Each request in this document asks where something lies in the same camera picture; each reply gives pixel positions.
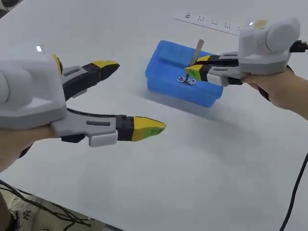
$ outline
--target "blue plastic box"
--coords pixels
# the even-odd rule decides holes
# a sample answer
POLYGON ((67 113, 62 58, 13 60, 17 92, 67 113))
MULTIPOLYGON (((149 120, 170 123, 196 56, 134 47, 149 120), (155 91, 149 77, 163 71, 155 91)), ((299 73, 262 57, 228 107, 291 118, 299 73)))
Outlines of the blue plastic box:
MULTIPOLYGON (((179 83, 194 49, 169 41, 160 41, 145 71, 148 89, 204 107, 211 107, 222 95, 223 87, 197 81, 195 85, 179 83)), ((202 51, 200 56, 210 53, 202 51)))

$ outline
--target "finger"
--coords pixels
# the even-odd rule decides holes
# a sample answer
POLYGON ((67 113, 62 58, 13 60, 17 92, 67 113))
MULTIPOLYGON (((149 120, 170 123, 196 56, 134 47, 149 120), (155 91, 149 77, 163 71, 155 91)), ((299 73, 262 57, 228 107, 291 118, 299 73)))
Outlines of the finger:
POLYGON ((269 76, 257 76, 257 75, 248 75, 242 79, 243 83, 254 83, 262 84, 265 81, 268 81, 269 76))
POLYGON ((259 89, 259 86, 258 86, 257 84, 255 84, 255 83, 248 83, 248 85, 249 85, 250 87, 256 89, 256 90, 259 89))
POLYGON ((24 141, 28 143, 33 143, 43 139, 56 138, 50 125, 44 125, 20 132, 20 135, 23 137, 24 141))

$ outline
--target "metal rod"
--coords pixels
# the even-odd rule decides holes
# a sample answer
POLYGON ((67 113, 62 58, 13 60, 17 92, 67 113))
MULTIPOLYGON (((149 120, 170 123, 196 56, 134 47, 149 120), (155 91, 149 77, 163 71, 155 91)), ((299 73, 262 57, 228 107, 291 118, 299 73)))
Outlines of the metal rod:
MULTIPOLYGON (((203 44, 204 44, 204 41, 202 39, 200 39, 198 41, 196 49, 194 50, 192 59, 189 61, 188 66, 194 65, 196 63, 196 61, 197 61, 197 59, 199 57, 199 54, 200 54, 200 52, 202 50, 203 44)), ((187 83, 188 78, 189 78, 189 75, 187 74, 184 83, 187 83)))

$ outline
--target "led light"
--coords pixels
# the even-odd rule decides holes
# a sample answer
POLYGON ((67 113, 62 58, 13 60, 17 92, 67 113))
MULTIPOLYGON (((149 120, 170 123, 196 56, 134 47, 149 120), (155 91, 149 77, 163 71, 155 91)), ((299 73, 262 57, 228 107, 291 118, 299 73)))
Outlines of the led light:
POLYGON ((37 46, 38 52, 42 52, 42 48, 40 46, 37 46))

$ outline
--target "floor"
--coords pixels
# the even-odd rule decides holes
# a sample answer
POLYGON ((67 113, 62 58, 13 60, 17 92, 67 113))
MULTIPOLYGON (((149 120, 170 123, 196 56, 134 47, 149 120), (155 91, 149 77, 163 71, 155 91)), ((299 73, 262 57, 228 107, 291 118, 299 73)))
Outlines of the floor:
MULTIPOLYGON (((6 9, 3 4, 2 1, 0 1, 0 9, 1 10, 5 10, 5 11, 10 11, 12 10, 14 7, 11 7, 9 9, 6 9)), ((10 192, 4 191, 0 189, 0 193, 3 195, 4 200, 6 201, 6 203, 9 205, 12 200, 14 199, 14 195, 12 195, 10 192)), ((45 201, 45 200, 41 200, 40 199, 40 204, 44 205, 45 207, 49 208, 51 211, 53 212, 61 212, 60 209, 56 208, 52 203, 45 201)), ((75 216, 77 216, 80 219, 89 219, 89 217, 79 214, 77 212, 71 211, 75 216)), ((119 229, 116 229, 114 227, 111 227, 107 224, 104 224, 102 222, 96 221, 96 220, 89 220, 86 221, 88 224, 91 225, 91 228, 87 228, 84 225, 80 225, 80 224, 74 224, 74 226, 72 226, 71 228, 69 228, 69 231, 122 231, 119 229)), ((22 231, 42 231, 44 229, 47 229, 49 231, 61 231, 64 230, 65 227, 67 227, 69 224, 71 224, 71 222, 69 221, 62 221, 58 218, 56 218, 55 216, 49 214, 46 211, 43 211, 41 209, 39 209, 34 217, 33 220, 33 224, 31 226, 31 228, 29 229, 22 229, 22 231)))

